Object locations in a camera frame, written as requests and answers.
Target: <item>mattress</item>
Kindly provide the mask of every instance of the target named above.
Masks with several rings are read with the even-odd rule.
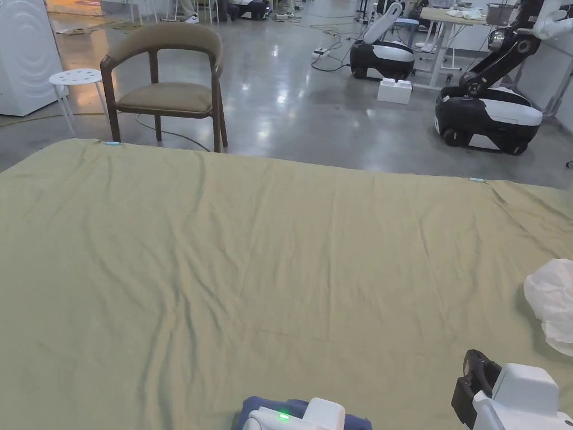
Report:
[[[322,397],[457,428],[467,349],[548,370],[525,277],[573,259],[566,191],[67,140],[0,174],[6,429],[230,429]]]

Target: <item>washing machine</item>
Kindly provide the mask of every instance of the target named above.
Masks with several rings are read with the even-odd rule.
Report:
[[[44,0],[0,0],[0,115],[25,116],[54,101],[62,65]]]

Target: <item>white foam block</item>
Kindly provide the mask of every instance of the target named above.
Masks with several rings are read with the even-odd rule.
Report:
[[[396,82],[394,79],[384,78],[378,87],[378,101],[408,104],[411,93],[412,83],[410,81]]]

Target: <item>shoe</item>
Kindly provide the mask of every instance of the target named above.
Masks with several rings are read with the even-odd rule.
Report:
[[[186,19],[185,22],[187,22],[187,24],[198,24],[199,23],[199,15],[194,13],[193,15],[188,17],[188,19]]]

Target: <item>power strip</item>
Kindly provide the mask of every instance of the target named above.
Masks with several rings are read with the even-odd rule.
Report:
[[[328,57],[328,54],[330,54],[330,51],[326,48],[316,48],[312,54],[311,57],[314,58],[315,60],[317,60],[318,58],[325,58]]]
[[[290,12],[283,13],[283,14],[277,13],[277,15],[276,15],[277,19],[289,19],[289,18],[294,18],[294,17],[295,17],[295,15],[290,13]]]

